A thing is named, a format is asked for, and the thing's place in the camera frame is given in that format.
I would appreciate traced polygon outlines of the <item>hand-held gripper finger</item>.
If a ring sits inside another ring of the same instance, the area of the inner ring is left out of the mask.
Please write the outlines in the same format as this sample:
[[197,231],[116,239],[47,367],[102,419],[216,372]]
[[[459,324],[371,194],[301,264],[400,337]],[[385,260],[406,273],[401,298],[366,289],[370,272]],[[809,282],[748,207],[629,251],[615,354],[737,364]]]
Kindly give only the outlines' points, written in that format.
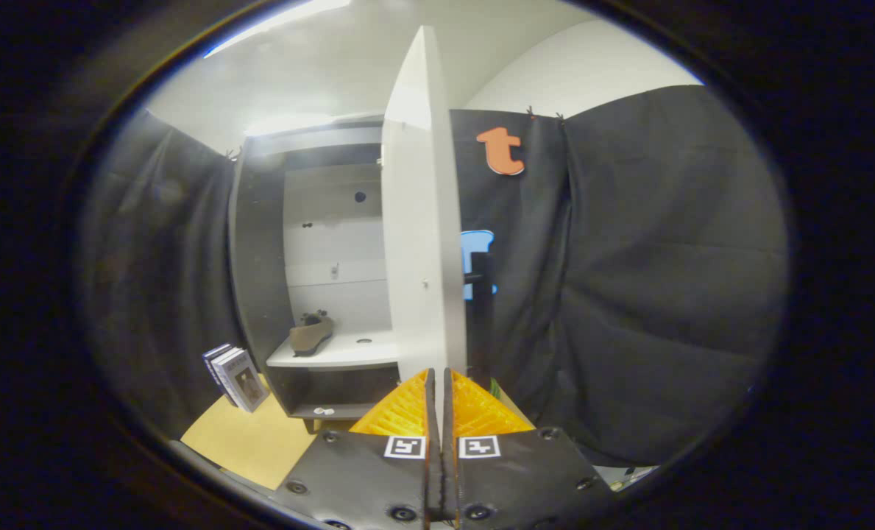
[[352,429],[316,433],[272,493],[316,529],[427,529],[440,500],[435,375],[397,386]]
[[444,372],[444,506],[457,529],[591,529],[615,493],[568,433]]

